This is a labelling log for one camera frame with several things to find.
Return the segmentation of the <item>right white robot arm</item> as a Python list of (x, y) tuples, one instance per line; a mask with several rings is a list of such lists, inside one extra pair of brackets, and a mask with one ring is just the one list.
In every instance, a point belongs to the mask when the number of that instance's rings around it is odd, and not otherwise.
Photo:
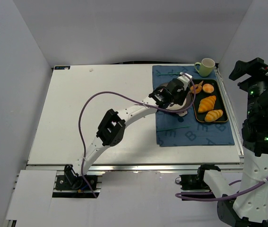
[(221, 170), (202, 164), (195, 175), (181, 175), (184, 201), (215, 201), (219, 219), (232, 227), (268, 227), (268, 65), (261, 58), (237, 61), (229, 78), (247, 92), (247, 118), (242, 125), (244, 165), (236, 191)]

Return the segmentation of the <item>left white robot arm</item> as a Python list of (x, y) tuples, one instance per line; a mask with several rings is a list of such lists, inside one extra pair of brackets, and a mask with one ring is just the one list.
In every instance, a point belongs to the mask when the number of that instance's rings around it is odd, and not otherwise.
[(169, 83), (157, 87), (142, 101), (119, 111), (108, 110), (101, 120), (96, 136), (89, 146), (84, 145), (83, 155), (73, 164), (65, 165), (64, 173), (57, 178), (55, 189), (58, 191), (84, 190), (96, 188), (96, 177), (87, 176), (93, 163), (110, 147), (119, 144), (125, 129), (135, 121), (157, 111), (174, 113), (170, 104), (184, 106), (190, 90), (190, 77), (179, 76)]

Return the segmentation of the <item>grey rimmed white plate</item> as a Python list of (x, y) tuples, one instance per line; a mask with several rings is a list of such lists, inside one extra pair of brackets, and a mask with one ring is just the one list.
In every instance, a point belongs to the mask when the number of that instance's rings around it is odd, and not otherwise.
[(190, 106), (192, 104), (192, 99), (190, 97), (190, 88), (187, 87), (188, 94), (186, 96), (186, 99), (185, 99), (183, 105), (176, 105), (176, 104), (171, 103), (169, 101), (170, 94), (166, 90), (167, 84), (168, 83), (160, 84), (156, 88), (156, 92), (158, 92), (158, 94), (159, 94), (158, 107), (161, 109), (161, 111), (168, 113), (168, 114), (176, 114), (176, 115), (178, 115), (177, 113), (179, 113), (179, 112), (188, 111), (188, 109), (190, 108)]

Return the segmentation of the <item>white bear shaped coaster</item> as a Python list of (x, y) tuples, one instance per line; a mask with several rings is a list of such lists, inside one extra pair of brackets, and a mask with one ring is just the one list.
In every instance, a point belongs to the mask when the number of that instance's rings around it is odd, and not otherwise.
[(183, 117), (187, 114), (188, 112), (187, 111), (183, 111), (183, 112), (179, 112), (177, 113), (180, 117)]

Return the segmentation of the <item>round pale bun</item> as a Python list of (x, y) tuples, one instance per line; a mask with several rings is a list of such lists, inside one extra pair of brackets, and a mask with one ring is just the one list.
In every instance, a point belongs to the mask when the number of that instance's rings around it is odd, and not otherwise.
[(211, 84), (204, 84), (202, 86), (202, 90), (203, 90), (203, 92), (205, 92), (207, 94), (212, 94), (214, 92), (215, 88)]

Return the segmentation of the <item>upper striped croissant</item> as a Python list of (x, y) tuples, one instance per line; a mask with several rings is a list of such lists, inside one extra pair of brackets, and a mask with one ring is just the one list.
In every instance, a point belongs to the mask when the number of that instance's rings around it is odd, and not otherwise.
[(216, 103), (216, 96), (208, 96), (206, 98), (201, 99), (198, 113), (205, 113), (214, 110)]

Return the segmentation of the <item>striped croissant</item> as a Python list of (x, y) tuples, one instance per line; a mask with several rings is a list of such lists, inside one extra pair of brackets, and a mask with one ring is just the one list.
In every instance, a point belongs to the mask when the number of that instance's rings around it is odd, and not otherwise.
[(216, 96), (208, 96), (206, 98), (201, 99), (198, 113), (205, 113), (214, 110), (216, 103)]
[(205, 122), (214, 122), (214, 121), (218, 120), (219, 118), (221, 118), (223, 113), (224, 112), (221, 109), (211, 110), (211, 111), (207, 112), (204, 121)]

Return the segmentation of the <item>green plastic stick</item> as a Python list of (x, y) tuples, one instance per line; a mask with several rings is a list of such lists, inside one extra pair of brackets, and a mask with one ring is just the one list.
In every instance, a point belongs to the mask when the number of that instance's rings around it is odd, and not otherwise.
[(165, 128), (165, 129), (157, 129), (156, 131), (170, 131), (170, 130), (177, 130), (177, 129), (183, 129), (183, 128), (189, 128), (190, 126), (182, 126), (182, 127), (172, 127), (172, 128)]

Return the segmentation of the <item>black tray with gold rim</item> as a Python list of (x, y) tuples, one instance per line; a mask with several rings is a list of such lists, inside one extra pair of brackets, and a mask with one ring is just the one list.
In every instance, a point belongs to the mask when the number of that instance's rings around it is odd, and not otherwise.
[(195, 98), (193, 109), (200, 123), (225, 123), (228, 115), (218, 83), (214, 79), (194, 79), (190, 87), (191, 97)]

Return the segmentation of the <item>blue cloth placemat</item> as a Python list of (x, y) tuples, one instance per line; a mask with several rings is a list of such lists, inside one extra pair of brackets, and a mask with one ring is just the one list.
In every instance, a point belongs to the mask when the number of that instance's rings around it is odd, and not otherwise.
[[(160, 66), (152, 67), (153, 88), (160, 84), (168, 83), (179, 75), (157, 76), (157, 73), (184, 72), (193, 76), (193, 79), (216, 79), (214, 72), (208, 77), (201, 77), (193, 66)], [(156, 113), (156, 130), (172, 127), (190, 126), (189, 128), (156, 131), (156, 141), (161, 147), (174, 146), (203, 146), (203, 145), (234, 145), (234, 139), (229, 122), (225, 123), (200, 123), (196, 120), (193, 106), (188, 113), (180, 117), (176, 114), (158, 111)]]

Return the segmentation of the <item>green ceramic mug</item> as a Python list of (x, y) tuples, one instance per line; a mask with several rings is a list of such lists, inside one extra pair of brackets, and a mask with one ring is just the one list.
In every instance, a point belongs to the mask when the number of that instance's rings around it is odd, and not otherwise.
[(194, 68), (201, 77), (207, 77), (215, 67), (215, 61), (211, 58), (204, 58), (201, 62), (196, 62)]

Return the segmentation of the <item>lower striped croissant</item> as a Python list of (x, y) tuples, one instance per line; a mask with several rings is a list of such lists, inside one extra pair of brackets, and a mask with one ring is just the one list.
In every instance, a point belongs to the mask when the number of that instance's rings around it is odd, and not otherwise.
[(211, 110), (211, 111), (207, 112), (204, 121), (205, 122), (214, 122), (214, 121), (218, 120), (219, 118), (221, 118), (223, 113), (224, 112), (221, 109)]

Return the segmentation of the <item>blue label sticker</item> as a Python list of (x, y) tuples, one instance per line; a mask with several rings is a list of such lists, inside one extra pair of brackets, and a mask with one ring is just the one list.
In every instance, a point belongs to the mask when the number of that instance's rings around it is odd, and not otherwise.
[(70, 66), (55, 66), (54, 70), (69, 70)]

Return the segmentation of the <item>aluminium table frame rail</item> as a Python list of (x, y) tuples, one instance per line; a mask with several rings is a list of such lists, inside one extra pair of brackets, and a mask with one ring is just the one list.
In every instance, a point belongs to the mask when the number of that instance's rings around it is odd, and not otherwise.
[[(193, 170), (202, 163), (226, 171), (241, 170), (243, 148), (231, 101), (220, 75), (216, 77), (231, 124), (233, 146), (162, 148), (156, 142), (156, 121), (149, 115), (129, 126), (123, 140), (106, 150), (91, 173), (122, 170)], [(62, 170), (82, 156), (82, 142), (90, 144), (105, 112), (131, 106), (127, 97), (144, 99), (152, 91), (152, 65), (77, 65), (54, 70), (28, 170)]]

